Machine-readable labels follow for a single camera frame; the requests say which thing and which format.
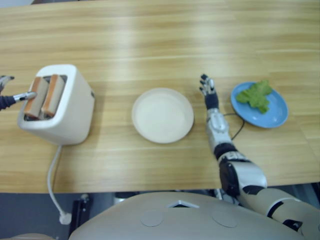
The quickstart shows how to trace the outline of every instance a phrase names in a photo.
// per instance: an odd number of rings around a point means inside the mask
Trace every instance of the white plate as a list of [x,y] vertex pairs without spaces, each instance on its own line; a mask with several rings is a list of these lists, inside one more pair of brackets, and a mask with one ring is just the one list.
[[135,101],[132,121],[146,139],[168,144],[187,135],[194,123],[194,111],[181,93],[170,88],[153,88]]

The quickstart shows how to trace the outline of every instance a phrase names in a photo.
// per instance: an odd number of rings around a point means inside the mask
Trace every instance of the empty plate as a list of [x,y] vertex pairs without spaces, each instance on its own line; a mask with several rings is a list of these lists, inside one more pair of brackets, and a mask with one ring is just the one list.
[[187,135],[194,123],[194,111],[181,93],[170,88],[154,88],[135,101],[132,121],[146,139],[167,144]]
[[258,108],[250,107],[249,103],[241,103],[236,100],[240,92],[250,88],[254,83],[253,81],[244,82],[233,89],[231,103],[236,113],[247,122],[262,128],[276,128],[284,124],[288,118],[288,107],[283,97],[274,89],[266,96],[269,101],[269,110],[264,114]]

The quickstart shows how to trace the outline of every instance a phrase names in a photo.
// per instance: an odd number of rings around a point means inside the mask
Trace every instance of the blue plate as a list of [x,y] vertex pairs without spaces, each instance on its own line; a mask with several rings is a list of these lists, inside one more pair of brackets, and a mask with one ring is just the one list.
[[231,93],[231,103],[236,113],[247,122],[262,128],[276,128],[285,123],[288,118],[288,106],[284,98],[275,90],[266,96],[270,102],[269,110],[262,114],[258,108],[250,107],[249,103],[241,103],[236,96],[250,88],[254,81],[248,81],[237,85]]

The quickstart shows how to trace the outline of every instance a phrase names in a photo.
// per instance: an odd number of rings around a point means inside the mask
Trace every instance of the bread slice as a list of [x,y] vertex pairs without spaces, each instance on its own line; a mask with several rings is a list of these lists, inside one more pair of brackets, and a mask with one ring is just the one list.
[[56,114],[62,92],[65,88],[64,80],[57,74],[51,76],[47,95],[41,111],[50,117]]
[[35,98],[29,99],[24,107],[24,114],[28,117],[38,118],[41,107],[47,95],[49,83],[42,77],[37,76],[29,89],[30,92],[36,92]]

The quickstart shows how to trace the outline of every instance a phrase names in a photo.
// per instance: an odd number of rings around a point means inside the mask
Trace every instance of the white toaster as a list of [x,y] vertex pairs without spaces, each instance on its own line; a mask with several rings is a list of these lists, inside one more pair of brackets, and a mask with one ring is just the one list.
[[25,102],[17,124],[21,129],[56,145],[79,144],[89,134],[95,104],[94,91],[76,66],[71,64],[45,66],[36,77],[49,79],[54,74],[62,76],[65,81],[54,117],[45,120],[28,119],[24,114]]

